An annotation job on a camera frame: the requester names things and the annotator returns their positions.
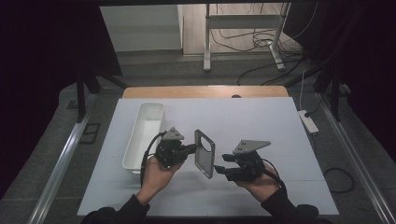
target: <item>white tray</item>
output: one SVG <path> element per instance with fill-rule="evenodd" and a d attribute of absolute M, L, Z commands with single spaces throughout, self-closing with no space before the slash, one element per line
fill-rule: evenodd
<path fill-rule="evenodd" d="M 149 143 L 165 128 L 164 105 L 161 103 L 143 103 L 137 112 L 134 128 L 126 148 L 122 166 L 132 175 L 140 174 L 140 166 Z M 160 138 L 152 145 L 150 152 L 155 149 Z"/>

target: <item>person's left hand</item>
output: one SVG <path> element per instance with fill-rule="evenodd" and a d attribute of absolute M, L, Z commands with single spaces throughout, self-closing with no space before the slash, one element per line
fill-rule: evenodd
<path fill-rule="evenodd" d="M 146 163 L 145 177 L 141 190 L 136 194 L 137 200 L 146 206 L 154 196 L 164 189 L 172 179 L 175 172 L 183 163 L 178 163 L 170 168 L 165 168 L 155 157 L 150 157 Z"/>

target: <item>person's right hand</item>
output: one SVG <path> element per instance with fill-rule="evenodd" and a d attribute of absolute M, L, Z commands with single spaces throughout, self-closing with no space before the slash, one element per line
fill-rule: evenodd
<path fill-rule="evenodd" d="M 270 165 L 265 164 L 265 168 L 276 175 L 275 170 Z M 279 189 L 279 185 L 276 181 L 265 174 L 262 174 L 262 176 L 252 182 L 235 181 L 235 184 L 241 188 L 247 189 L 247 191 L 249 191 L 260 203 L 263 203 Z"/>

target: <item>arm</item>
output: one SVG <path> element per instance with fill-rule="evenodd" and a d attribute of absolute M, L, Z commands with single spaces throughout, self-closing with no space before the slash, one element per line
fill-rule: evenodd
<path fill-rule="evenodd" d="M 269 165 L 266 169 L 275 174 Z M 262 204 L 279 223 L 287 224 L 317 224 L 318 209 L 315 206 L 301 204 L 295 207 L 274 179 L 262 175 L 253 182 L 235 182 L 237 186 L 247 189 L 253 197 Z"/>
<path fill-rule="evenodd" d="M 142 188 L 136 195 L 119 210 L 112 207 L 104 207 L 98 211 L 89 213 L 82 220 L 82 224 L 136 224 L 140 223 L 149 210 L 149 202 L 154 196 L 164 189 L 172 179 L 182 163 L 171 168 L 164 168 L 155 157 L 148 159 Z"/>

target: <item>power strip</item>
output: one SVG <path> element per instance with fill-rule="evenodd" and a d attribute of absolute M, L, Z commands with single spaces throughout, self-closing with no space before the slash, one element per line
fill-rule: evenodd
<path fill-rule="evenodd" d="M 305 114 L 306 114 L 305 110 L 300 110 L 298 112 L 298 114 L 300 115 L 301 121 L 303 122 L 305 128 L 308 130 L 309 133 L 314 134 L 319 131 L 317 125 L 315 125 L 315 123 L 311 119 L 311 117 L 308 117 L 308 118 L 305 117 Z"/>

